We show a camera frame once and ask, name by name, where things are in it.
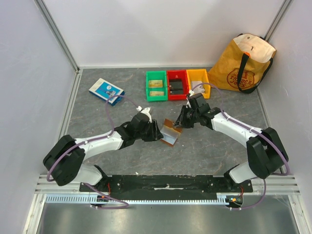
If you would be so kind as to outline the red plastic bin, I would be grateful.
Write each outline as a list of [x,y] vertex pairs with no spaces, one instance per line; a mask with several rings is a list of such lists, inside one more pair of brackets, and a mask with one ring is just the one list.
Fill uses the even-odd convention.
[[189,93],[189,85],[186,70],[168,70],[167,87],[168,100],[185,100]]

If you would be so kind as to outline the green plastic bin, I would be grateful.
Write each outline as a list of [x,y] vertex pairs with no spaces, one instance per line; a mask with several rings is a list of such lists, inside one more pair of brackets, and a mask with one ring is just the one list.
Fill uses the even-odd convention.
[[146,99],[148,102],[168,100],[166,71],[146,72]]

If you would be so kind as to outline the blue and white box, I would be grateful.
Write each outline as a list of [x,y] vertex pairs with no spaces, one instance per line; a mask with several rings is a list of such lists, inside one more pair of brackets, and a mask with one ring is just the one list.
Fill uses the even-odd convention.
[[113,85],[112,83],[99,78],[95,84],[91,86],[89,92],[103,101],[108,101],[111,106],[115,106],[123,99],[124,90]]

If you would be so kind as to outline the gold card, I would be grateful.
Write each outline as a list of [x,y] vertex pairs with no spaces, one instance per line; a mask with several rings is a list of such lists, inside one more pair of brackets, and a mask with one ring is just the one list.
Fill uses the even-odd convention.
[[156,79],[156,80],[149,80],[148,81],[148,88],[162,88],[163,81]]
[[151,97],[164,96],[164,92],[163,91],[150,91],[149,96]]

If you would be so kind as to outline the black cards in red bin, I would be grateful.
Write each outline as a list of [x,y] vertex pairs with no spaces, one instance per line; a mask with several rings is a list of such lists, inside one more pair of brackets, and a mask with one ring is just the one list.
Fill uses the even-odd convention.
[[169,93],[171,95],[182,95],[184,93],[183,82],[181,79],[169,80]]

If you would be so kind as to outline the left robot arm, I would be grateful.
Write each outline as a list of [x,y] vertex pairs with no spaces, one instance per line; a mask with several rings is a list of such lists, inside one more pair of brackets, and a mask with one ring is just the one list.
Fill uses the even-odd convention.
[[101,135],[87,138],[62,136],[43,159],[43,165],[48,170],[46,179],[59,186],[72,182],[88,183],[96,191],[103,191],[107,187],[106,175],[97,165],[84,165],[85,160],[104,152],[124,149],[136,140],[152,142],[162,138],[157,121],[143,112]]

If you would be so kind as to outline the brown leather card holder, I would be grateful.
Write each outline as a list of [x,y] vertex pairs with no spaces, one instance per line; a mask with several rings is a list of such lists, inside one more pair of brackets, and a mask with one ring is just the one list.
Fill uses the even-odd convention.
[[182,128],[174,126],[173,121],[165,118],[160,132],[163,135],[161,141],[173,147],[182,133]]

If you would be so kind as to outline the yellow plastic bin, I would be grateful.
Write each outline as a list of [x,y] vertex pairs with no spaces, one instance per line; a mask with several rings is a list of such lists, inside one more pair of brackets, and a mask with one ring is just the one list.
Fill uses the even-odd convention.
[[208,74],[206,69],[187,69],[189,89],[195,94],[201,93],[205,99],[211,95],[211,86],[208,85]]

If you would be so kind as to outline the gold card upper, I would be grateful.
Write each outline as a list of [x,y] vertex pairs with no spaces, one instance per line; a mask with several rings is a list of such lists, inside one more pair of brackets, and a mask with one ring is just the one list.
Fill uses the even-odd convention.
[[149,80],[148,81],[148,88],[162,88],[163,81],[156,79],[156,80]]

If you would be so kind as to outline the silver card in yellow bin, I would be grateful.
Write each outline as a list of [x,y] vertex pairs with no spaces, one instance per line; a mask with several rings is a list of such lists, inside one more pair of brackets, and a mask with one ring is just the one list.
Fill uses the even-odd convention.
[[205,93],[204,85],[202,84],[202,81],[200,80],[191,81],[191,88],[195,94]]

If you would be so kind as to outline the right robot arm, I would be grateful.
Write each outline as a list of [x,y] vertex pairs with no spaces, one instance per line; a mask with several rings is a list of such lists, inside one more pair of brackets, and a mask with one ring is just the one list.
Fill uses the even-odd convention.
[[236,140],[247,150],[247,162],[229,169],[223,186],[229,192],[236,191],[241,183],[252,178],[266,179],[282,166],[289,168],[288,155],[277,131],[247,125],[227,115],[218,107],[211,108],[202,94],[187,98],[175,121],[177,127],[189,129],[196,123]]

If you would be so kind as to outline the gold card lower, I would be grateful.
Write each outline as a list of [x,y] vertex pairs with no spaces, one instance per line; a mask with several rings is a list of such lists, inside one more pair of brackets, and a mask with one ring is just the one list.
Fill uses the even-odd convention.
[[164,92],[163,91],[150,91],[149,96],[151,97],[164,96]]

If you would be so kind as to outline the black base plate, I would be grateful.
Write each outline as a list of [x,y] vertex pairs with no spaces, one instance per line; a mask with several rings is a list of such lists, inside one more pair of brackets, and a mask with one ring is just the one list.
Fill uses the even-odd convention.
[[217,193],[252,192],[249,180],[234,184],[223,176],[213,175],[112,175],[93,187],[109,192],[119,200],[130,199],[216,199]]

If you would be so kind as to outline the yellow Trader Joe's tote bag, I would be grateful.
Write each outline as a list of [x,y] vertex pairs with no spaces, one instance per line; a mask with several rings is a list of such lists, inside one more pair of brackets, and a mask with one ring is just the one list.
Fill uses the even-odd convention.
[[209,70],[208,79],[219,89],[250,94],[270,70],[275,54],[276,49],[262,37],[240,34]]

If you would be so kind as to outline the aluminium frame rail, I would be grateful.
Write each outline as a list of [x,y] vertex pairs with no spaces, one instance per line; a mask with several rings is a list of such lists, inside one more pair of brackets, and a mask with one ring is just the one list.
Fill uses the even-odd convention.
[[[300,195],[299,187],[293,175],[278,176],[271,175],[263,181],[256,178],[247,183],[248,187],[252,187],[252,192],[247,192],[246,195],[261,195],[263,189],[266,188],[267,195]],[[55,182],[48,182],[45,175],[40,175],[35,192],[43,194],[78,194],[80,193],[80,183],[74,182],[65,186],[59,186]]]

